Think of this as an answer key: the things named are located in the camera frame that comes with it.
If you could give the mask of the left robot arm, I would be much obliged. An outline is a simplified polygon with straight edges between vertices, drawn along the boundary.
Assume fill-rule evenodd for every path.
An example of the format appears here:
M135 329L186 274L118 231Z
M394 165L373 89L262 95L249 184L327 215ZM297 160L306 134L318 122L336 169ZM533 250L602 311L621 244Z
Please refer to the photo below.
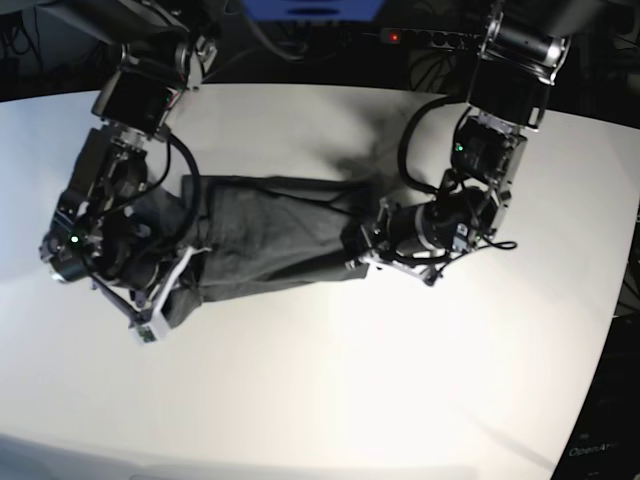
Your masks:
M414 206L382 202L346 247L350 259L404 266L446 263L454 255L496 247L495 235L511 201L513 178L527 144L525 131L542 123L575 35L609 7L607 1L495 1L465 94L438 98L409 119L396 165L405 186L430 196ZM409 172L409 149L421 121L458 103L450 165L438 186Z

